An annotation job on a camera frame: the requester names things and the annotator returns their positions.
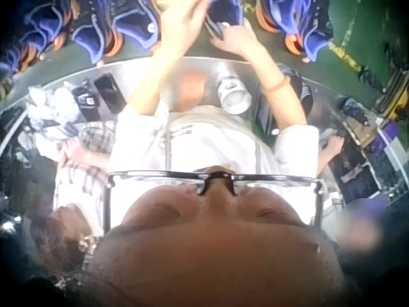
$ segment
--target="hand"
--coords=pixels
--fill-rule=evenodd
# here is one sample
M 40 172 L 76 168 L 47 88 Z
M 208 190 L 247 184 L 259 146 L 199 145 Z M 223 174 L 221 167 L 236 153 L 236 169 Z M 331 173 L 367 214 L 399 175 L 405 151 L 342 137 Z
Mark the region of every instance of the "hand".
M 67 158 L 79 163 L 86 163 L 88 150 L 86 150 L 78 138 L 69 139 L 63 145 L 63 149 Z
M 328 145 L 326 150 L 330 152 L 333 156 L 336 156 L 341 153 L 344 145 L 344 138 L 339 136 L 332 136 L 328 140 Z
M 177 58 L 185 55 L 199 36 L 210 0 L 175 0 L 160 18 L 161 48 Z
M 254 51 L 261 46 L 247 19 L 244 20 L 244 26 L 224 28 L 223 37 L 224 40 L 212 39 L 212 44 L 223 51 L 237 54 L 245 59 L 251 57 Z

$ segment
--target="white shirt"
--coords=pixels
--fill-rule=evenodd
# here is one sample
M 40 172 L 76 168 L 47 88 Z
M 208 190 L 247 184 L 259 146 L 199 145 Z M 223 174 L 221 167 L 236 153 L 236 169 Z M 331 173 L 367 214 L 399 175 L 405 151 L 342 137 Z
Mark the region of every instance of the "white shirt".
M 167 131 L 170 139 L 168 159 Z M 252 133 L 243 119 L 218 107 L 198 106 L 187 113 L 171 113 L 169 118 L 138 115 L 126 107 L 118 116 L 109 172 L 193 172 L 223 165 L 243 174 L 315 177 L 318 136 L 317 128 L 312 126 L 288 127 L 280 133 L 273 152 Z M 151 184 L 130 180 L 117 184 L 111 193 L 111 226 L 119 225 L 135 200 L 151 188 Z M 313 187 L 273 190 L 296 210 L 303 222 L 310 222 L 315 215 Z

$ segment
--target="floor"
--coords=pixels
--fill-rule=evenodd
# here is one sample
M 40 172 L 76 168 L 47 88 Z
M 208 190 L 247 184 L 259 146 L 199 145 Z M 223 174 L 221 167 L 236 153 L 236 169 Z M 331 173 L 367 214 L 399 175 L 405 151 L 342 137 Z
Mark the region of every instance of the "floor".
M 334 39 L 329 48 L 320 52 L 317 62 L 309 64 L 303 63 L 284 48 L 282 33 L 268 33 L 258 26 L 254 15 L 256 0 L 242 2 L 245 17 L 250 20 L 259 41 L 267 47 L 276 61 L 297 69 L 304 77 L 356 98 L 368 108 L 374 106 L 379 94 L 359 82 L 357 67 L 367 65 L 386 86 L 392 70 L 384 55 L 384 43 L 390 42 L 403 52 L 407 50 L 406 19 L 394 1 L 331 0 L 329 15 L 334 28 Z M 214 48 L 209 43 L 209 38 L 209 34 L 202 31 L 187 55 L 235 58 Z M 104 61 L 109 63 L 147 55 L 148 52 L 141 49 L 135 41 L 126 39 L 120 54 Z M 50 52 L 43 61 L 19 76 L 15 89 L 8 100 L 2 102 L 0 109 L 26 95 L 28 86 L 44 85 L 89 67 L 92 65 L 86 51 L 76 44 Z

